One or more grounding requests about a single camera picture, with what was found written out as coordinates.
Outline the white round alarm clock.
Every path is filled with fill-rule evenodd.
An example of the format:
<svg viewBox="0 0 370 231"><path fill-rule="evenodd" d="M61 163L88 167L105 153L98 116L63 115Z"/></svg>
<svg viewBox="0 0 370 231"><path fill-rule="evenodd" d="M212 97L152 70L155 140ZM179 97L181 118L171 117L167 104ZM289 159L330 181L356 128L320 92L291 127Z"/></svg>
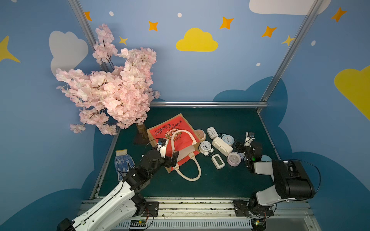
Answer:
<svg viewBox="0 0 370 231"><path fill-rule="evenodd" d="M233 146L235 139L228 134L219 134L219 137L228 145Z"/></svg>

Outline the beige red canvas tote bag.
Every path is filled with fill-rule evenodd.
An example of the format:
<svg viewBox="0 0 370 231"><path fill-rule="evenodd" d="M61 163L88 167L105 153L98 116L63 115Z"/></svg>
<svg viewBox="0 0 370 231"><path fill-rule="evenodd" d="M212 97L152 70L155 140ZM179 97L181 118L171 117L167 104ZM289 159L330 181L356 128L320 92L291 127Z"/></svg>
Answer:
<svg viewBox="0 0 370 231"><path fill-rule="evenodd" d="M199 180L201 167L196 160L196 155L199 154L198 147L201 139L182 114L178 114L146 131L153 147L158 144L160 138L165 140L166 150L160 151L162 156L172 158L173 154L178 153L175 165L165 168L168 173L176 171L178 175L190 182ZM180 166L189 160L193 160L198 169L198 175L194 178L185 176L180 170Z"/></svg>

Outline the white rectangular digital clock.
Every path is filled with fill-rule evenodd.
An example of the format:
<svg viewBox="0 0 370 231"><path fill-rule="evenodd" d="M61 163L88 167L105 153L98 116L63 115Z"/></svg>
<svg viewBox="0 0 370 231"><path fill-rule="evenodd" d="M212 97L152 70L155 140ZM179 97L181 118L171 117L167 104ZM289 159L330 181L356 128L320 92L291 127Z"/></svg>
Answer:
<svg viewBox="0 0 370 231"><path fill-rule="evenodd" d="M212 145L225 157L228 157L229 154L233 152L233 148L220 137L215 137L212 141Z"/></svg>

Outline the small white digital clock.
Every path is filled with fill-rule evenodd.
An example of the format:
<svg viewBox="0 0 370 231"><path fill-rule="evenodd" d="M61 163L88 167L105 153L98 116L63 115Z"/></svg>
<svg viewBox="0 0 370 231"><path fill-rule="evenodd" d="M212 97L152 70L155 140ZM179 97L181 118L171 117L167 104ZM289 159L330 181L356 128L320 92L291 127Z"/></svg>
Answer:
<svg viewBox="0 0 370 231"><path fill-rule="evenodd" d="M224 163L224 161L222 160L222 158L219 154L214 154L211 157L211 160L212 160L212 162L214 163L214 165L217 169L222 169L222 168L225 167L225 163Z"/></svg>

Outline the white twin bell alarm clock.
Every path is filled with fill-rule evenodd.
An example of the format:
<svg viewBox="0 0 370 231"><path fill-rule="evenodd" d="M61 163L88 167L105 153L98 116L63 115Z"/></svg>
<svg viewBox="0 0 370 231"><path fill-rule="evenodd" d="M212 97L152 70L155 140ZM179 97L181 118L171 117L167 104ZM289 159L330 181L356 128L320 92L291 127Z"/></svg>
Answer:
<svg viewBox="0 0 370 231"><path fill-rule="evenodd" d="M198 148L204 156L211 157L214 154L214 149L209 141L202 141Z"/></svg>

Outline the small white button clock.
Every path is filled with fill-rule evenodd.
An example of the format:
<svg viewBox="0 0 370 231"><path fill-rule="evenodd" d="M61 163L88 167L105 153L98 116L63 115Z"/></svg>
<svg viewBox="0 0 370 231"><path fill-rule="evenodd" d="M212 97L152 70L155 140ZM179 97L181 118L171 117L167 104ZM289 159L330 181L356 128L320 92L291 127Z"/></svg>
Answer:
<svg viewBox="0 0 370 231"><path fill-rule="evenodd" d="M209 127L207 129L207 133L208 133L210 139L212 139L212 140L215 139L216 137L218 137L218 133L217 133L217 131L215 130L214 127Z"/></svg>

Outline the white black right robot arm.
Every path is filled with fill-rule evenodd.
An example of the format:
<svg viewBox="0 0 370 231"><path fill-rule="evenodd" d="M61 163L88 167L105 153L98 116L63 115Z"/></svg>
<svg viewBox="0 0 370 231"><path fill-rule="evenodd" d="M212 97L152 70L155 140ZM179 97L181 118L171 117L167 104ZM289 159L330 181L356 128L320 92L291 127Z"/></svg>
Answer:
<svg viewBox="0 0 370 231"><path fill-rule="evenodd" d="M275 204L289 200L304 201L318 192L300 160L263 161L262 146L254 142L236 142L234 150L251 173L270 176L274 183L252 194L248 202L250 211L268 210Z"/></svg>

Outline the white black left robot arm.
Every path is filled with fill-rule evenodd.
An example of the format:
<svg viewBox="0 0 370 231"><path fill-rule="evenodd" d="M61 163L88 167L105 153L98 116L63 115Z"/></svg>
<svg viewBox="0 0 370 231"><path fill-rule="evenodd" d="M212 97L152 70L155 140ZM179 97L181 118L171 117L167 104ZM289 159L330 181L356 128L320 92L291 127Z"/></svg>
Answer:
<svg viewBox="0 0 370 231"><path fill-rule="evenodd" d="M178 156L178 151L172 157L162 157L159 151L150 150L107 196L74 220L62 220L57 230L110 231L122 220L143 214L146 200L140 192L162 166L175 167Z"/></svg>

